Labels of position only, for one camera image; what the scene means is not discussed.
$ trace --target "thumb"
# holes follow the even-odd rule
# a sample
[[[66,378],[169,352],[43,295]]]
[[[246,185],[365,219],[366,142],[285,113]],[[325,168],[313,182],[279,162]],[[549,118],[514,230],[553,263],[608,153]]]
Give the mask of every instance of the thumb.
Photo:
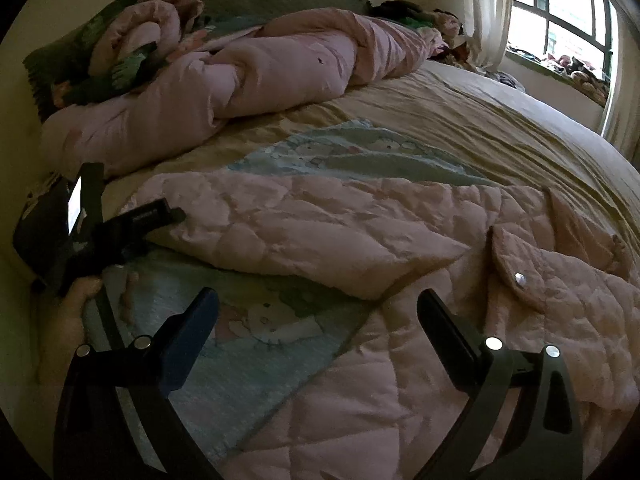
[[[64,299],[60,302],[60,314],[69,317],[82,316],[84,304],[102,288],[102,280],[95,276],[75,280]]]

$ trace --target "phone screen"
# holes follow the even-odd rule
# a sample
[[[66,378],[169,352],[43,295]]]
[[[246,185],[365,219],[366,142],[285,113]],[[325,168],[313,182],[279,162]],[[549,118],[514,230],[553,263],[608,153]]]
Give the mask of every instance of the phone screen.
[[[71,198],[69,199],[68,210],[67,210],[69,235],[71,235],[71,231],[74,230],[74,225],[76,225],[76,221],[78,220],[78,217],[80,216],[80,211],[82,209],[80,205],[81,184],[82,184],[82,178],[79,178],[78,182],[76,182],[76,186],[74,187],[74,190],[71,192]]]

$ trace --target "pink comforter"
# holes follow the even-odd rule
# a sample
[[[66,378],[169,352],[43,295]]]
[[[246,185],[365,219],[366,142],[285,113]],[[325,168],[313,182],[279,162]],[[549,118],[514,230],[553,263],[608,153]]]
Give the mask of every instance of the pink comforter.
[[[144,18],[135,6],[127,8],[108,33],[118,37],[130,26],[125,40],[137,45],[144,43],[137,35],[155,34],[164,44],[163,35],[175,36],[170,24],[179,27],[180,20],[154,16],[168,4],[153,3],[136,4],[146,6]],[[113,49],[103,43],[113,40],[98,42],[92,66],[100,56],[114,62]],[[140,94],[59,110],[43,126],[42,152],[67,178],[84,162],[103,162],[107,177],[127,174],[199,146],[230,118],[319,103],[341,96],[348,85],[405,75],[428,49],[407,28],[348,10],[288,14],[217,54],[179,57]]]
[[[417,321],[425,288],[511,348],[561,349],[580,406],[585,474],[638,404],[638,270],[619,238],[554,193],[218,170],[156,175],[126,208],[160,197],[187,213],[157,240],[164,245],[381,305],[350,348],[223,465],[226,478],[412,479],[467,399]],[[508,397],[511,410],[515,401]],[[508,421],[499,419],[480,462]]]

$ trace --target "curtain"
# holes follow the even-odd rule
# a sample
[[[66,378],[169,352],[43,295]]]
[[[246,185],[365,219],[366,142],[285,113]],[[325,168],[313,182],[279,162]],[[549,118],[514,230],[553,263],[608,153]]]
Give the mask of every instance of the curtain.
[[[640,115],[638,113],[640,49],[622,16],[618,19],[617,38],[618,45],[614,46],[613,59],[615,73],[604,112],[602,136],[638,170],[640,168]]]
[[[465,0],[465,26],[472,33],[475,65],[493,72],[504,57],[513,0]]]

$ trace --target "pillow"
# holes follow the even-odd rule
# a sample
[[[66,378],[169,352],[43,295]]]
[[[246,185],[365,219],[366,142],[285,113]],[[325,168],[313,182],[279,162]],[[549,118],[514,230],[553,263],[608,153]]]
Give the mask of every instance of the pillow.
[[[138,0],[115,0],[81,27],[53,43],[31,52],[23,61],[40,120],[45,121],[58,109],[53,103],[52,87],[65,81],[80,84],[88,78],[88,66],[95,43],[115,17]],[[298,10],[338,7],[367,14],[369,0],[202,0],[204,14],[215,22],[228,22],[237,16],[268,20]]]

